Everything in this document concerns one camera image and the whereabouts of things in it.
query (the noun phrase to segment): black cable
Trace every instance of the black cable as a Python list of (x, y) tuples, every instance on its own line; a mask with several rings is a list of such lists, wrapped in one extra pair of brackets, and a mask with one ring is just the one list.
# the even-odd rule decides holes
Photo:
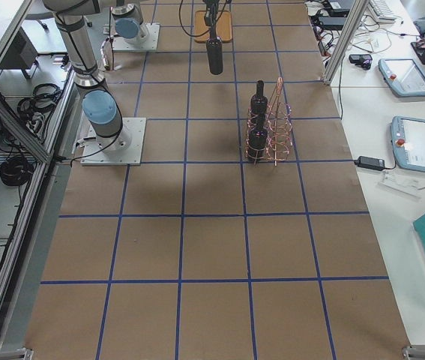
[[(204, 36), (205, 34), (209, 33), (209, 29), (207, 29), (206, 31), (204, 31), (203, 33), (199, 34), (199, 35), (194, 35), (189, 33), (186, 28), (184, 27), (184, 24), (182, 23), (182, 5), (184, 3), (184, 0), (181, 0), (180, 4), (179, 4), (179, 24), (181, 25), (182, 31), (186, 33), (187, 36), (189, 36), (190, 38), (200, 38), (201, 36)], [(219, 19), (221, 18), (224, 10), (226, 9), (226, 5), (227, 5), (227, 1), (224, 2), (224, 5), (222, 6), (222, 9), (220, 10), (219, 16), (216, 19), (213, 19), (212, 22), (212, 27), (214, 27), (217, 22), (219, 21)]]
[(338, 88), (338, 92), (339, 92), (339, 104), (340, 104), (340, 121), (342, 121), (342, 117), (344, 115), (344, 106), (342, 105), (342, 92), (340, 91), (341, 88), (340, 86), (342, 85), (342, 68), (344, 65), (344, 59), (342, 59), (342, 61), (340, 62), (340, 72), (339, 72), (339, 88)]
[(395, 158), (394, 158), (394, 166), (393, 167), (385, 167), (384, 169), (386, 169), (386, 170), (393, 170), (396, 167), (397, 167), (397, 162), (395, 161)]
[(114, 42), (114, 38), (112, 36), (110, 36), (110, 28), (111, 28), (111, 17), (112, 17), (112, 8), (109, 8), (109, 42), (110, 42), (110, 53), (112, 56), (112, 70), (114, 70), (115, 65), (114, 65), (114, 46), (112, 45), (112, 43)]
[(413, 36), (413, 37), (417, 37), (416, 34), (406, 34), (406, 33), (399, 33), (399, 32), (393, 32), (390, 30), (387, 30), (386, 28), (383, 28), (382, 30), (384, 30), (385, 32), (388, 32), (389, 34), (394, 34), (394, 35), (399, 35), (399, 36)]
[(120, 134), (121, 134), (121, 132), (119, 131), (119, 132), (117, 133), (117, 135), (115, 135), (114, 140), (113, 140), (113, 141), (112, 141), (109, 145), (104, 146), (103, 148), (100, 148), (100, 149), (99, 149), (99, 150), (97, 150), (96, 152), (93, 152), (92, 154), (83, 155), (83, 156), (78, 156), (78, 157), (74, 157), (74, 158), (70, 159), (70, 163), (69, 163), (70, 167), (72, 167), (72, 163), (73, 163), (74, 161), (76, 161), (76, 160), (83, 159), (83, 158), (88, 158), (88, 157), (90, 157), (90, 156), (93, 156), (93, 155), (99, 154), (100, 152), (103, 152), (104, 150), (106, 150), (107, 148), (109, 148), (110, 146), (112, 146), (112, 145), (113, 145), (113, 144), (117, 141), (117, 139), (119, 138), (119, 135), (120, 135)]

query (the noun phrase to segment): wine bottle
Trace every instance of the wine bottle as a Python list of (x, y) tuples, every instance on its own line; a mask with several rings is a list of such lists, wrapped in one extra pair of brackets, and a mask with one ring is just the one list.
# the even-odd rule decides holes
[(256, 84), (256, 93), (250, 99), (251, 121), (256, 123), (257, 115), (264, 115), (267, 112), (268, 100), (264, 96), (264, 82), (259, 80)]
[(264, 129), (265, 114), (256, 116), (256, 126), (249, 132), (247, 144), (247, 158), (250, 162), (257, 163), (264, 156), (264, 148), (267, 142), (267, 130)]
[(205, 48), (207, 49), (207, 59), (209, 60), (211, 74), (221, 74), (223, 71), (222, 41), (217, 36), (214, 27), (209, 28), (209, 39), (205, 43)]

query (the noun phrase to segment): blue tape grid line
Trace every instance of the blue tape grid line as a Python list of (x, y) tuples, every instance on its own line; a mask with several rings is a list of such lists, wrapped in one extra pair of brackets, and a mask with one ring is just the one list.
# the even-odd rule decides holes
[[(194, 4), (192, 4), (190, 12), (190, 23), (193, 24), (193, 14), (194, 14)], [(179, 242), (179, 268), (178, 268), (178, 286), (177, 286), (177, 310), (175, 316), (175, 351), (174, 359), (179, 359), (179, 350), (181, 345), (181, 302), (182, 302), (182, 263), (184, 258), (184, 223), (185, 223), (185, 186), (186, 186), (186, 177), (187, 177), (187, 138), (189, 134), (189, 107), (190, 107), (190, 79), (192, 77), (192, 45), (193, 39), (189, 39), (189, 72), (187, 78), (189, 83), (187, 84), (187, 106), (186, 106), (186, 119), (185, 119), (185, 141), (184, 141), (184, 165), (182, 173), (182, 195), (181, 195), (181, 235)]]
[[(271, 15), (271, 9), (269, 7), (269, 0), (266, 0), (267, 3), (267, 10), (268, 10), (268, 15), (269, 15), (269, 19), (271, 21), (271, 30), (272, 30), (272, 38), (274, 39), (274, 47), (275, 50), (277, 50), (277, 40), (275, 37), (275, 30), (274, 27), (272, 26), (272, 15)], [(283, 72), (282, 72), (282, 66), (280, 63), (280, 57), (279, 57), (279, 53), (276, 52), (276, 57), (277, 57), (277, 64), (279, 66), (279, 72), (280, 72), (280, 76), (283, 76)], [(285, 102), (288, 104), (288, 100), (287, 100), (287, 89), (285, 86), (283, 86), (283, 95), (285, 98)], [(305, 191), (305, 185), (304, 185), (304, 179), (302, 177), (302, 171), (301, 171), (301, 163), (300, 163), (300, 157), (298, 154), (298, 150), (297, 150), (297, 146), (296, 146), (296, 140), (295, 140), (295, 135), (294, 132), (291, 132), (292, 135), (292, 146), (294, 147), (294, 153), (295, 153), (295, 158), (298, 160), (297, 162), (297, 169), (298, 169), (298, 175), (299, 175), (299, 181), (301, 184), (301, 192), (302, 192), (302, 198), (304, 200), (304, 209), (306, 214), (306, 218), (307, 218), (307, 226), (309, 228), (309, 235), (310, 235), (310, 243), (312, 245), (312, 250), (313, 250), (313, 256), (314, 256), (314, 262), (316, 264), (316, 272), (317, 272), (317, 278), (318, 278), (318, 283), (319, 283), (319, 290), (320, 290), (320, 296), (321, 296), (321, 300), (322, 300), (322, 308), (324, 311), (324, 318), (325, 318), (325, 325), (327, 327), (327, 333), (328, 333), (328, 339), (329, 339), (329, 345), (331, 347), (331, 354), (332, 354), (332, 359), (333, 360), (337, 360), (337, 356), (335, 353), (335, 345), (334, 345), (334, 337), (332, 335), (332, 330), (331, 330), (331, 322), (329, 320), (329, 316), (328, 316), (328, 309), (327, 309), (327, 302), (325, 301), (325, 294), (324, 294), (324, 287), (322, 286), (322, 279), (321, 279), (321, 275), (320, 275), (320, 267), (319, 267), (319, 258), (317, 256), (317, 251), (316, 251), (316, 244), (314, 241), (314, 235), (313, 235), (313, 230), (312, 230), (312, 224), (310, 222), (310, 216), (308, 214), (309, 212), (309, 207), (307, 205), (307, 196), (306, 196), (306, 191)]]
[(245, 191), (245, 176), (244, 176), (244, 160), (242, 151), (243, 147), (243, 136), (241, 133), (241, 116), (238, 100), (238, 81), (237, 81), (237, 68), (235, 63), (235, 48), (234, 42), (232, 42), (232, 60), (234, 67), (234, 80), (235, 80), (235, 111), (237, 113), (237, 128), (238, 128), (238, 142), (239, 142), (239, 161), (241, 168), (241, 191), (242, 191), (242, 207), (243, 207), (243, 216), (244, 216), (244, 241), (245, 241), (245, 250), (246, 250), (246, 261), (247, 261), (247, 291), (249, 295), (249, 312), (250, 312), (250, 336), (252, 341), (252, 353), (254, 360), (257, 360), (257, 342), (256, 342), (256, 325), (254, 318), (254, 303), (253, 303), (253, 288), (252, 288), (252, 275), (250, 270), (250, 247), (249, 247), (249, 231), (247, 225), (247, 204), (246, 204), (246, 191)]
[(112, 279), (112, 280), (43, 280), (41, 285), (81, 284), (227, 284), (227, 283), (296, 283), (306, 281), (388, 281), (387, 275), (326, 276), (326, 277), (266, 277), (244, 279)]
[(246, 214), (63, 214), (61, 219), (74, 218), (231, 218), (261, 216), (300, 216), (300, 215), (368, 215), (368, 211), (296, 211), (296, 212), (261, 212)]

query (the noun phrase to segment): wire basket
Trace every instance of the wire basket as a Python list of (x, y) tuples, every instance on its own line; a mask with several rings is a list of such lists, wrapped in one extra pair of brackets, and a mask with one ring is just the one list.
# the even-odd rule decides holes
[(278, 162), (287, 160), (292, 149), (291, 108), (280, 101), (282, 89), (283, 80), (279, 77), (265, 116), (264, 128), (267, 129), (268, 135), (264, 148), (254, 148), (249, 144), (249, 133), (256, 128), (257, 115), (250, 109), (247, 113), (245, 156), (254, 164), (262, 160), (273, 161), (276, 166)]

